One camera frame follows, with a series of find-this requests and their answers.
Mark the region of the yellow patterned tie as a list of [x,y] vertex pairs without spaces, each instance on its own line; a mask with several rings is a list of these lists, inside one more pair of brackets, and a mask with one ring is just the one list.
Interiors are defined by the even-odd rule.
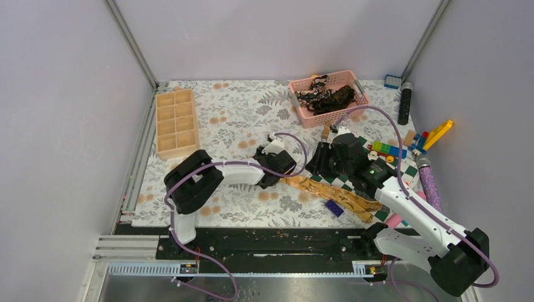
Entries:
[[282,178],[281,182],[311,195],[332,200],[358,216],[363,222],[371,223],[372,212],[382,209],[383,204],[378,201],[367,200],[347,189],[334,187],[304,176]]

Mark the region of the wooden compartment tray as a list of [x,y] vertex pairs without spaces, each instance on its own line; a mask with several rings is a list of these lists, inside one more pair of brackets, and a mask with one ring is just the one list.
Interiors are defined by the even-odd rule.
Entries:
[[156,95],[156,154],[162,160],[200,149],[195,96],[191,89]]

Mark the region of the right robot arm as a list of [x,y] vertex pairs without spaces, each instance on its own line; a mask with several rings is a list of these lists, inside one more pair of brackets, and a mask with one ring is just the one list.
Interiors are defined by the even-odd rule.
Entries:
[[430,273],[444,292],[459,297],[489,268],[489,237],[451,221],[405,187],[397,171],[383,159],[371,160],[359,138],[338,133],[319,142],[306,165],[314,175],[347,177],[358,196],[390,208],[418,233],[399,233],[384,223],[364,232],[361,251],[369,259],[382,254],[400,258]]

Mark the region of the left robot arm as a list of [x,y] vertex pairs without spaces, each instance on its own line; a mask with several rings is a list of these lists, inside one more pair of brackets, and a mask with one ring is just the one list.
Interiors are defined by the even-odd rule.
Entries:
[[195,252],[197,211],[220,186],[247,184],[263,189],[274,186],[294,171],[296,161],[285,150],[265,152],[262,147],[246,160],[215,162],[197,150],[164,178],[164,202],[171,209],[171,250],[182,259]]

